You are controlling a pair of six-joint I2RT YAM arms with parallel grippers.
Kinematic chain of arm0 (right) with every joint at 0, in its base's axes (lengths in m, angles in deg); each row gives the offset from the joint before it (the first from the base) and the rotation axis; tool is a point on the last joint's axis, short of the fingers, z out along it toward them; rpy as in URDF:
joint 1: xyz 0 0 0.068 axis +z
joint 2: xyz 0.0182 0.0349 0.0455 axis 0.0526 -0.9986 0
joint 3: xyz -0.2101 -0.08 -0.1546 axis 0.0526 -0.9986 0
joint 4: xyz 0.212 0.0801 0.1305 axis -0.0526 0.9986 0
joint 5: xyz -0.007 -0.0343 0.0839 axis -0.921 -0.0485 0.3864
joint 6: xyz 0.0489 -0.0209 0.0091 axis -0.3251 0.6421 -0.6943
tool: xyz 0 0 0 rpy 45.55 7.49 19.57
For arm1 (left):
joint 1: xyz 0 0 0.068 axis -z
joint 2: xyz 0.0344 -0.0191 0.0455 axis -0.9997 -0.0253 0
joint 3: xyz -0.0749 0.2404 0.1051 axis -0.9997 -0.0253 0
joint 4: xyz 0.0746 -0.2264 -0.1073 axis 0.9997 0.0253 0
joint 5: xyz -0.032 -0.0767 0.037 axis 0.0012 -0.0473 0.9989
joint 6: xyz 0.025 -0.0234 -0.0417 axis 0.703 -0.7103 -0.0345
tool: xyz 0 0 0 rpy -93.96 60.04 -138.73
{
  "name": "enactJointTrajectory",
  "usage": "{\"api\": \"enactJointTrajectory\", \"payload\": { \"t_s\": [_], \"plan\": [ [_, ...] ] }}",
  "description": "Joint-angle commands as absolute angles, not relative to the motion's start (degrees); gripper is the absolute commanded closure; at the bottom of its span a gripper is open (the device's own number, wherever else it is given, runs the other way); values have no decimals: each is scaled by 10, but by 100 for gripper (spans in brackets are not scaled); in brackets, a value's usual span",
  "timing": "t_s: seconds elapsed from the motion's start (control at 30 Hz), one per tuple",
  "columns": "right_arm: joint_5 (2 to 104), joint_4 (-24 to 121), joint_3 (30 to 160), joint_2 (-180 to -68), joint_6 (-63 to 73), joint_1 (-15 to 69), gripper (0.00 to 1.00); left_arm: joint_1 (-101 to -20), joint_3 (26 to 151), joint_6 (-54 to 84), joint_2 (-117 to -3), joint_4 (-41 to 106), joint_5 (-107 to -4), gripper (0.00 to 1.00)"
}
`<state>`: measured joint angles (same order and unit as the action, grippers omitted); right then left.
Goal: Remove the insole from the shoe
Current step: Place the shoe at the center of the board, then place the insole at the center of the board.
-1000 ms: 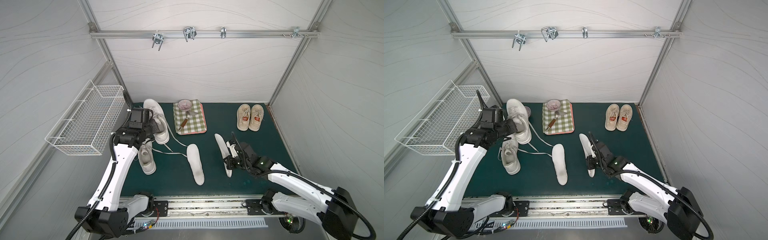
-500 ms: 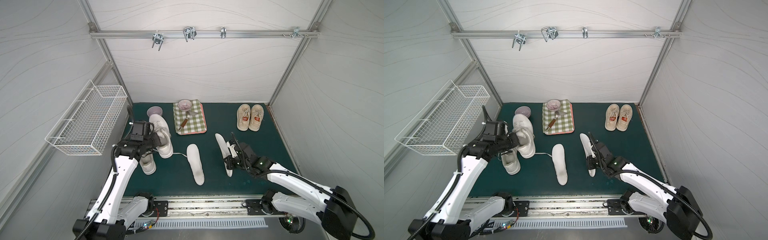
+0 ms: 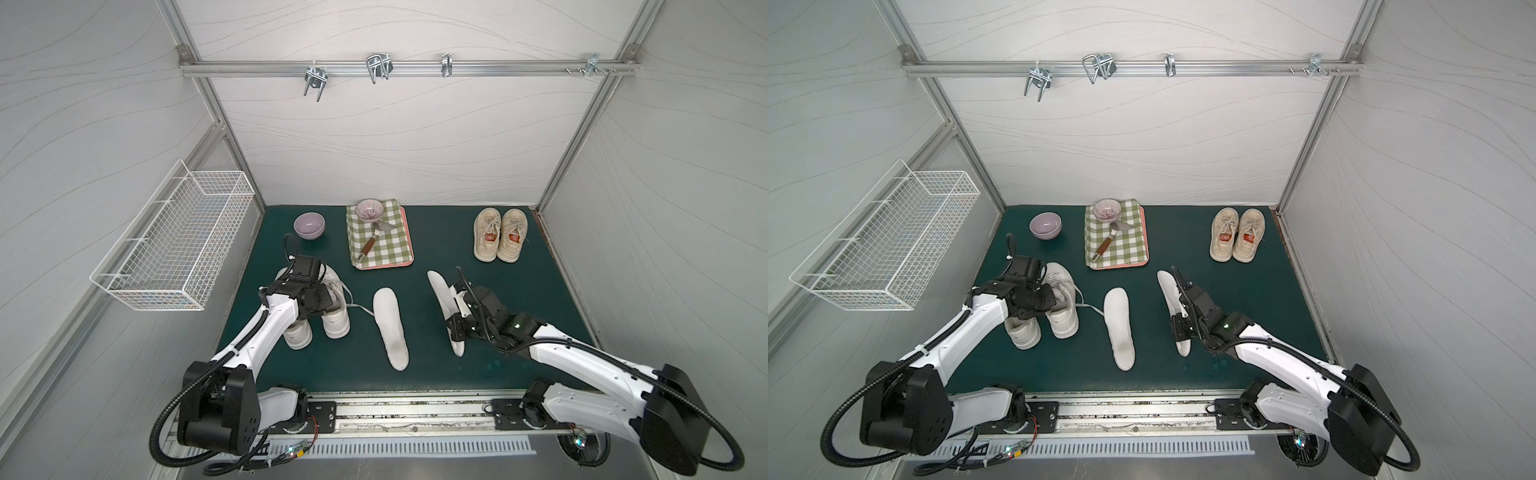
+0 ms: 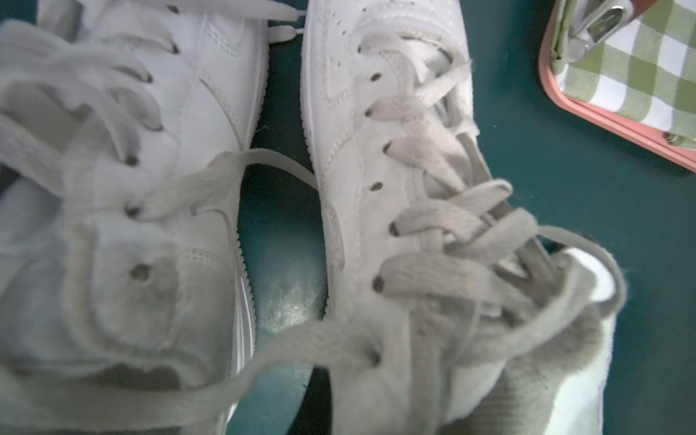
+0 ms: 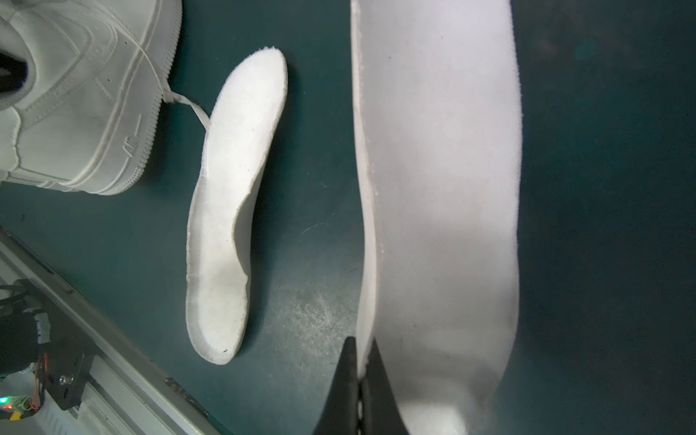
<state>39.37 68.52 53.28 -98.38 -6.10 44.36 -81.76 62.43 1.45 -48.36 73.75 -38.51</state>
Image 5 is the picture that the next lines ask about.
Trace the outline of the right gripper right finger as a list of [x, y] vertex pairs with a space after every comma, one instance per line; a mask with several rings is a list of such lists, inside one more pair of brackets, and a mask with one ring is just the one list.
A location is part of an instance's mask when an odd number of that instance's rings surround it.
[[360, 382], [362, 434], [408, 435], [389, 382], [378, 344], [373, 340]]

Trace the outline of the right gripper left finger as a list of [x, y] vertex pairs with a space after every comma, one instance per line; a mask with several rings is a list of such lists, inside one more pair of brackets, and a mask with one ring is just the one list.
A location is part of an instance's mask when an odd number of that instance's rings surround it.
[[357, 435], [359, 400], [356, 341], [349, 336], [344, 341], [314, 435]]

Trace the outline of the white insole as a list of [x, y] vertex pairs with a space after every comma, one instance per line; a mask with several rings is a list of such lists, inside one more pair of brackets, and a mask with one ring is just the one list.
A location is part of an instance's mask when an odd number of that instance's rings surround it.
[[412, 434], [467, 434], [518, 326], [522, 109], [507, 1], [354, 1], [358, 364]]
[[188, 337], [215, 365], [239, 352], [249, 317], [251, 233], [288, 89], [284, 54], [265, 47], [228, 76], [205, 125], [187, 226]]

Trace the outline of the white sneaker with laces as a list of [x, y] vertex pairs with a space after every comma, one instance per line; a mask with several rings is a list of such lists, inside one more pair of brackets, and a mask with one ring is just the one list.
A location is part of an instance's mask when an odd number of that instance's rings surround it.
[[150, 159], [161, 105], [184, 104], [170, 70], [179, 1], [5, 1], [1, 181], [117, 195]]

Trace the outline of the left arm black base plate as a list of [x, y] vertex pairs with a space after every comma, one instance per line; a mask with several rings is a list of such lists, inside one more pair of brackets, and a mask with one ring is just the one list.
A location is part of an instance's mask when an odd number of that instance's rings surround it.
[[95, 354], [94, 341], [32, 281], [1, 286], [1, 379], [28, 374], [31, 387], [1, 396], [3, 420], [32, 417], [48, 398], [63, 411], [80, 405]]

